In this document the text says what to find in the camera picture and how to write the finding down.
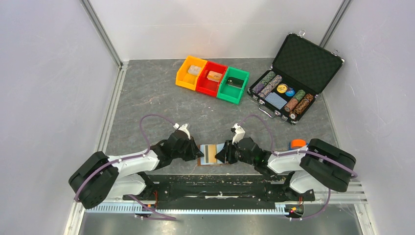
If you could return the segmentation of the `brown leather card holder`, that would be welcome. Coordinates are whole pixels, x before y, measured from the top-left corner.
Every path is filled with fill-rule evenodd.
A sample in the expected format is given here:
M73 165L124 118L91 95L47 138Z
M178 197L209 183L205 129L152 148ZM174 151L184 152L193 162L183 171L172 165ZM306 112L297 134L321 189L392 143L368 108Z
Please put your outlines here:
M225 165L226 163L218 160L215 156L223 148L224 144L201 144L199 146L200 151L202 152L202 157L197 159L197 166L217 166Z

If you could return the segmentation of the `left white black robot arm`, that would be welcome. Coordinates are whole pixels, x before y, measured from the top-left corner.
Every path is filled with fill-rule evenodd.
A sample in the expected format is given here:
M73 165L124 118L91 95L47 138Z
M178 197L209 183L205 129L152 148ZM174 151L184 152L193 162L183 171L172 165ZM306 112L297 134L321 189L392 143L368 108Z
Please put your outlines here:
M194 138L176 130L168 139L141 152L119 156L95 152L70 176L68 183L75 192L75 200L86 209L128 194L145 200L154 193L147 171L166 167L174 159L187 162L200 157L203 153Z

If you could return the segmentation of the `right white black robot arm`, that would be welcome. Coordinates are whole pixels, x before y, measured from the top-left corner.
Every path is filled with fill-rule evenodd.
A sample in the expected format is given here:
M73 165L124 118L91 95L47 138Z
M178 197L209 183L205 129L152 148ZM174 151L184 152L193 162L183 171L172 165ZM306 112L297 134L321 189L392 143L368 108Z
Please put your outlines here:
M289 200L297 199L311 189L326 189L346 192L354 171L356 158L320 139L298 149L273 152L261 149L252 138L238 142L226 141L215 155L221 162L234 164L243 162L266 177L290 173L291 178L283 185L283 195Z

